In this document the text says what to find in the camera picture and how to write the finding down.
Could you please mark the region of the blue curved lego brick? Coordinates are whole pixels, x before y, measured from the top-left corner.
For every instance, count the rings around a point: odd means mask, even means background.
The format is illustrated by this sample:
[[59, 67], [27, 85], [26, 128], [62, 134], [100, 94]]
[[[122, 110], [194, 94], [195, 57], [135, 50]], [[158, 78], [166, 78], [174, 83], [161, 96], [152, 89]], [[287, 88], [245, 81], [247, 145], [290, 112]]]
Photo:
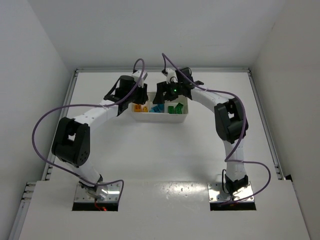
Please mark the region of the blue curved lego brick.
[[160, 113], [161, 110], [159, 109], [158, 106], [154, 106], [150, 109], [150, 113]]

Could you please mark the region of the yellow curved lego brick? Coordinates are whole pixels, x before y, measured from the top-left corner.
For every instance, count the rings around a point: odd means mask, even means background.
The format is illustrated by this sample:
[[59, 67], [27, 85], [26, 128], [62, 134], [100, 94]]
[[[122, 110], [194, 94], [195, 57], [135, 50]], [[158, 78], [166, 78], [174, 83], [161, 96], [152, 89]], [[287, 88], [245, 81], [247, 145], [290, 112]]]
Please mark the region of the yellow curved lego brick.
[[141, 112], [141, 111], [142, 111], [141, 105], [136, 104], [136, 105], [134, 106], [134, 111], [135, 111], [135, 112]]

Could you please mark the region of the green rectangular lego brick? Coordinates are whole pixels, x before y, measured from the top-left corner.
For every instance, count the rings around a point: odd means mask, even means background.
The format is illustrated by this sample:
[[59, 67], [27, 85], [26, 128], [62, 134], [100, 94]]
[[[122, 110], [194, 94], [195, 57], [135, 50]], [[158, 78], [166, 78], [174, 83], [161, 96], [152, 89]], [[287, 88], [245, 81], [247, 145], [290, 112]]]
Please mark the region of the green rectangular lego brick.
[[175, 113], [175, 107], [170, 105], [170, 106], [168, 106], [167, 111], [168, 111], [169, 114], [174, 114]]

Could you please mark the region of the small green lego brick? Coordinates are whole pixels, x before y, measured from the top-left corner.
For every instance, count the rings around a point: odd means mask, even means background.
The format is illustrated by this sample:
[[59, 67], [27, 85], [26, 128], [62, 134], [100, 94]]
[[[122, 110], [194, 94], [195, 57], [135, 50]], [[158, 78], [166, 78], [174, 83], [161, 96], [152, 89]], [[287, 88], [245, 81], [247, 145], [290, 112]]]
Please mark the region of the small green lego brick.
[[175, 114], [183, 114], [183, 107], [184, 107], [184, 105], [179, 102], [174, 108], [174, 113]]

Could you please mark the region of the blue rectangular lego brick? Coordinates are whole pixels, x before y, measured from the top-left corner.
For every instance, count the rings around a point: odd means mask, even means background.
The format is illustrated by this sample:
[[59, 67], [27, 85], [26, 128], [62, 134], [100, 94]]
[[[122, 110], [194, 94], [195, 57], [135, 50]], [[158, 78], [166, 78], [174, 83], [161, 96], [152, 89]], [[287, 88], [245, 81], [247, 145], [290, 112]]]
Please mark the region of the blue rectangular lego brick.
[[158, 104], [157, 107], [159, 108], [161, 113], [165, 112], [165, 105], [164, 104]]

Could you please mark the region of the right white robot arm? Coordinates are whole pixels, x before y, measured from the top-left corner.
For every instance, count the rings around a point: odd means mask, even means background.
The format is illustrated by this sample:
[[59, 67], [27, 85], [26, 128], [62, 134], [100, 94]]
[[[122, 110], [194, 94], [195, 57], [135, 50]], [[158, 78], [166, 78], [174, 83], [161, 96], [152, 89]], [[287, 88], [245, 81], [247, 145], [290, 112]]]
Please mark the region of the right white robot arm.
[[226, 155], [224, 190], [232, 195], [248, 185], [244, 166], [243, 138], [249, 125], [241, 101], [227, 98], [209, 90], [201, 81], [194, 81], [190, 68], [165, 68], [161, 73], [166, 80], [156, 85], [154, 104], [163, 104], [184, 96], [198, 102], [214, 113], [215, 129], [223, 141]]

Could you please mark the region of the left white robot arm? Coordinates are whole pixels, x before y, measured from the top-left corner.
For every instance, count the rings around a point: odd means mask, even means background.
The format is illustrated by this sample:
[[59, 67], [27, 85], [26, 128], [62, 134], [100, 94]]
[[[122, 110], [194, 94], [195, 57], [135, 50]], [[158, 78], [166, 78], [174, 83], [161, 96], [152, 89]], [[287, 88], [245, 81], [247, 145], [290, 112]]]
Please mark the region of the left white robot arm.
[[57, 126], [51, 152], [66, 163], [80, 178], [87, 193], [102, 199], [107, 192], [103, 177], [90, 160], [91, 134], [106, 121], [121, 115], [130, 103], [145, 104], [148, 100], [147, 72], [122, 75], [104, 96], [98, 107], [74, 118], [63, 117]]

